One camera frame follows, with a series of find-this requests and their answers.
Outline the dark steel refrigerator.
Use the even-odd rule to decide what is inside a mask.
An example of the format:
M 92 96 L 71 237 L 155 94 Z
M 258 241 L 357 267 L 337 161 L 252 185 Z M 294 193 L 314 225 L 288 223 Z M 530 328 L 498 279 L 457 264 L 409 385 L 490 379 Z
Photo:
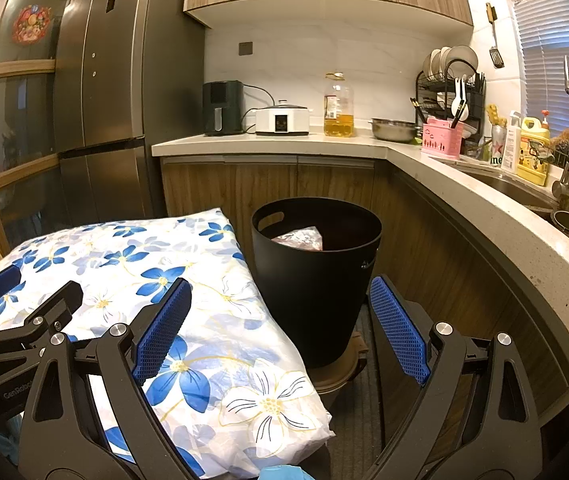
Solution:
M 166 214 L 155 144 L 202 130 L 204 26 L 184 0 L 73 0 L 53 87 L 71 222 Z

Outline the black air fryer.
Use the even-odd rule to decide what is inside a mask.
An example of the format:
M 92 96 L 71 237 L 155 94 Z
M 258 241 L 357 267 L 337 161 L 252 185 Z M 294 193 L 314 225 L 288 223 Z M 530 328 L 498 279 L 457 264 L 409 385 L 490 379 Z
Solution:
M 243 131 L 244 84 L 238 80 L 203 84 L 203 127 L 207 136 Z

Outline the wooden lower cabinets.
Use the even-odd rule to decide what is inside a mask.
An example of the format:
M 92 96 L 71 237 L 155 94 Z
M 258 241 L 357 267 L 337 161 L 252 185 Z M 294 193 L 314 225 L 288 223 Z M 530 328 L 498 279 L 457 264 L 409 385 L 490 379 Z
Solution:
M 168 212 L 222 208 L 251 269 L 251 217 L 260 206 L 322 196 L 372 210 L 382 221 L 374 271 L 463 334 L 510 334 L 542 425 L 569 421 L 569 333 L 538 284 L 405 171 L 385 160 L 267 155 L 168 157 L 161 167 Z

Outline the red white clear bag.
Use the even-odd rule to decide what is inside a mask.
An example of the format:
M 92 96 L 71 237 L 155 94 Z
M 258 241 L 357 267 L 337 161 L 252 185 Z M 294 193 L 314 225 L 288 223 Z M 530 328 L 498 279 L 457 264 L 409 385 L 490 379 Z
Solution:
M 272 239 L 273 242 L 307 252 L 321 252 L 322 235 L 316 226 L 297 229 L 285 234 L 278 235 Z

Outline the pink utensil basket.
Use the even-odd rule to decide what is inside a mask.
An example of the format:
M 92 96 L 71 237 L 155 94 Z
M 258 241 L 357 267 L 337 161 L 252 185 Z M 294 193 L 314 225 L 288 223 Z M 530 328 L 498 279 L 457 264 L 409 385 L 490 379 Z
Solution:
M 429 117 L 422 125 L 421 151 L 429 156 L 459 159 L 461 154 L 463 125 L 452 128 L 449 120 Z

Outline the hanging metal spatula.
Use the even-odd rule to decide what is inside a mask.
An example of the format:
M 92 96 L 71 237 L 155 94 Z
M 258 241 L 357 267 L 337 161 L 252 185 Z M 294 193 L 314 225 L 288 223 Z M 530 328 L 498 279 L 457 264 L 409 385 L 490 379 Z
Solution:
M 492 6 L 489 2 L 485 3 L 485 10 L 487 15 L 487 21 L 491 27 L 491 33 L 493 34 L 493 45 L 489 48 L 489 56 L 491 62 L 493 63 L 493 67 L 496 70 L 501 70 L 501 68 L 505 67 L 505 61 L 499 51 L 498 47 L 498 38 L 496 32 L 496 21 L 497 21 L 497 12 L 494 6 Z

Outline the cooking oil bottle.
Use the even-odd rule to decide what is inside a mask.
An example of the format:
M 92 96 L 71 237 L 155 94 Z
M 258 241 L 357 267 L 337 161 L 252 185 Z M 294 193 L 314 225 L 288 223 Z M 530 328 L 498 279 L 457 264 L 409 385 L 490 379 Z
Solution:
M 326 73 L 323 97 L 323 131 L 326 136 L 354 136 L 353 90 L 342 72 Z

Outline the black dish rack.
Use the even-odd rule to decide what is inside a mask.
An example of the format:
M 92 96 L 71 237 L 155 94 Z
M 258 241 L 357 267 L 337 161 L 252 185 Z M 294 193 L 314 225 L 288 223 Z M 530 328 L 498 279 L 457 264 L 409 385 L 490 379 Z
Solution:
M 463 138 L 470 139 L 481 132 L 485 76 L 478 70 L 478 57 L 468 46 L 441 47 L 429 52 L 422 70 L 415 77 L 415 99 L 425 117 L 452 120 L 451 102 L 455 97 L 455 80 L 467 77 L 467 108 L 469 118 L 463 124 Z

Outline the wooden glass door cabinet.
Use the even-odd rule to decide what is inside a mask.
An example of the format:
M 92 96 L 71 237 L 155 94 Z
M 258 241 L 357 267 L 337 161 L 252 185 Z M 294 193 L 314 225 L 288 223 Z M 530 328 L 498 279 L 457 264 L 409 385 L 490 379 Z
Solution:
M 64 15 L 77 0 L 0 0 L 0 252 L 70 223 L 53 97 Z

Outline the yellow detergent bottle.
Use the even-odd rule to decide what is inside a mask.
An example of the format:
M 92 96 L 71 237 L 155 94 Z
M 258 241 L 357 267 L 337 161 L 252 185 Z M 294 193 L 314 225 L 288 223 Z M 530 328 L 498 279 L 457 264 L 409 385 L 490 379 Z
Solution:
M 549 129 L 538 118 L 523 118 L 516 174 L 529 183 L 545 186 L 551 158 Z

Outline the steel bowl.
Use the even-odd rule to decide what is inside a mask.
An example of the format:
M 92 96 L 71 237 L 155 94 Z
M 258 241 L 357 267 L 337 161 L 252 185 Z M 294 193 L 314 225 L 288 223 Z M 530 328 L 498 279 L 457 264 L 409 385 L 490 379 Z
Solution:
M 389 142 L 408 143 L 417 136 L 417 125 L 414 122 L 372 118 L 373 136 Z

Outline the white rice spoon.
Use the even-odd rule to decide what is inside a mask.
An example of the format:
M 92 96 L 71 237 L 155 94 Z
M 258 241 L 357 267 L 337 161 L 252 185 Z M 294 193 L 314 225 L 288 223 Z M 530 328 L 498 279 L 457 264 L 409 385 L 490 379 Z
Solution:
M 465 88 L 466 76 L 455 80 L 455 97 L 451 102 L 451 114 L 453 117 L 459 117 L 460 122 L 465 122 L 469 118 L 469 109 L 467 108 L 467 89 Z

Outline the white slow cooker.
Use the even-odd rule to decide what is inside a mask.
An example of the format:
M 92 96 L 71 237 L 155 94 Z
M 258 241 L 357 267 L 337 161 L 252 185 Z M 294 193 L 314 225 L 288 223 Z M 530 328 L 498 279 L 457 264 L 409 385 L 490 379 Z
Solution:
M 261 108 L 255 114 L 255 133 L 262 136 L 307 136 L 309 109 L 286 102 Z

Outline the black trash bin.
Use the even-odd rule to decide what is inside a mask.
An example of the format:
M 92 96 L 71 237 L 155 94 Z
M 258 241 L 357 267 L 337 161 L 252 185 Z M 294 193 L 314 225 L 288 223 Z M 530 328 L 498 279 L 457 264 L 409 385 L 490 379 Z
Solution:
M 322 249 L 275 238 L 316 228 Z M 254 280 L 271 316 L 308 368 L 344 353 L 372 278 L 382 221 L 369 209 L 329 197 L 289 197 L 254 211 Z

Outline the white slim bottle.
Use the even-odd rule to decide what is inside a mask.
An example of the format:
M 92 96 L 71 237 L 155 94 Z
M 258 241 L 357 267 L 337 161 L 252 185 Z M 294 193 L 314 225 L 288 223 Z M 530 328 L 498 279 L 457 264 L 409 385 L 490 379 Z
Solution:
M 505 147 L 503 148 L 501 168 L 516 173 L 521 147 L 522 114 L 513 110 L 505 123 Z

